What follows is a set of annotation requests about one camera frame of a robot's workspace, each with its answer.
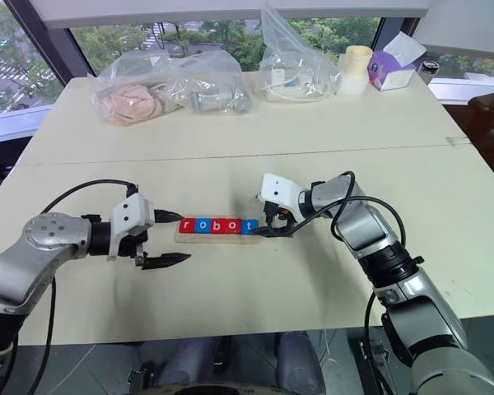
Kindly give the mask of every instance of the clear plastic bag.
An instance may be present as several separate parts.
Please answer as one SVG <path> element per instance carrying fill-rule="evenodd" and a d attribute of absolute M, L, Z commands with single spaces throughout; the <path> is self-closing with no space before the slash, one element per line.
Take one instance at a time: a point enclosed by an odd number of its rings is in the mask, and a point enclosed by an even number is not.
<path fill-rule="evenodd" d="M 179 107 L 247 112 L 240 65 L 225 51 L 171 58 L 166 51 L 123 54 L 90 78 L 90 100 L 105 119 L 129 125 Z"/>
<path fill-rule="evenodd" d="M 320 101 L 333 92 L 335 66 L 325 55 L 307 46 L 268 3 L 262 7 L 263 42 L 255 90 L 268 101 Z"/>

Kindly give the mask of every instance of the white table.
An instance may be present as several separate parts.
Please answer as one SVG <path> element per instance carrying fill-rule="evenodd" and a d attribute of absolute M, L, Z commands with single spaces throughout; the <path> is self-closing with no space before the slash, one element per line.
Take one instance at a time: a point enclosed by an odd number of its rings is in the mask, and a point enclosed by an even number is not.
<path fill-rule="evenodd" d="M 494 175 L 469 144 L 18 165 L 0 188 L 0 252 L 48 202 L 89 179 L 136 182 L 157 208 L 249 216 L 260 213 L 254 194 L 265 172 L 307 185 L 344 170 L 355 171 L 369 195 L 398 209 L 409 251 L 426 259 L 424 268 L 458 316 L 494 314 Z M 118 186 L 90 187 L 56 209 L 74 216 L 98 212 L 107 219 L 123 195 Z M 331 237 L 327 220 L 314 221 L 293 239 L 241 246 L 177 244 L 175 227 L 150 230 L 148 249 L 193 254 L 177 266 L 141 271 L 129 259 L 108 263 L 94 257 L 59 268 L 54 343 L 362 325 L 371 284 Z M 44 343 L 48 311 L 46 292 L 21 330 L 21 344 Z M 372 323 L 379 322 L 380 311 L 376 305 Z"/>
<path fill-rule="evenodd" d="M 254 73 L 246 73 L 248 85 Z M 181 109 L 124 128 L 103 121 L 88 100 L 86 78 L 72 80 L 20 163 L 50 165 L 258 156 L 404 146 L 468 139 L 415 76 L 406 89 L 320 103 L 275 104 L 253 97 L 252 112 L 194 114 Z"/>

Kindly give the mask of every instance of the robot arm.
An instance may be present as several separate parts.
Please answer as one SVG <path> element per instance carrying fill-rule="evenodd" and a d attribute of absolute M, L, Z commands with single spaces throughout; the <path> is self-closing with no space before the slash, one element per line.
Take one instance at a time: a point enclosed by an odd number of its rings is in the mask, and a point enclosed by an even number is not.
<path fill-rule="evenodd" d="M 348 189 L 352 198 L 339 212 Z M 312 183 L 306 189 L 266 174 L 257 198 L 265 202 L 268 225 L 257 230 L 259 235 L 290 235 L 320 211 L 322 216 L 336 218 L 336 235 L 361 264 L 386 308 L 382 323 L 395 355 L 412 367 L 414 393 L 494 394 L 493 376 L 467 351 L 463 326 L 419 267 L 422 258 L 410 257 L 386 219 L 367 204 L 369 198 L 351 175 Z M 275 227 L 279 221 L 285 221 L 285 226 Z"/>
<path fill-rule="evenodd" d="M 0 254 L 0 364 L 60 265 L 90 254 L 135 258 L 142 269 L 168 267 L 190 255 L 149 258 L 143 243 L 154 223 L 181 219 L 171 211 L 153 210 L 140 193 L 133 193 L 113 209 L 110 222 L 97 215 L 77 218 L 56 212 L 29 220 L 18 241 Z"/>

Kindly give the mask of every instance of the blue letter block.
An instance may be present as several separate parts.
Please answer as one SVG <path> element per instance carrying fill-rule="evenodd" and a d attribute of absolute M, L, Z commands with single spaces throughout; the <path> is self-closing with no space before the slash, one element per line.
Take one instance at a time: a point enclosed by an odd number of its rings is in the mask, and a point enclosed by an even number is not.
<path fill-rule="evenodd" d="M 211 222 L 210 218 L 198 218 L 196 220 L 196 233 L 211 233 Z"/>
<path fill-rule="evenodd" d="M 243 220 L 241 222 L 241 234 L 251 235 L 258 228 L 258 220 Z"/>

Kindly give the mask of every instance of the purple tissue box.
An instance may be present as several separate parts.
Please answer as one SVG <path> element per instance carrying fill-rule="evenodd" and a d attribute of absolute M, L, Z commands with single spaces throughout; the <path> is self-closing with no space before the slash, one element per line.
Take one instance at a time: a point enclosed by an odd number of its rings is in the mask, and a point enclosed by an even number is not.
<path fill-rule="evenodd" d="M 370 81 L 379 91 L 404 88 L 414 72 L 415 66 L 411 63 L 401 67 L 397 59 L 385 51 L 374 52 L 368 63 Z"/>

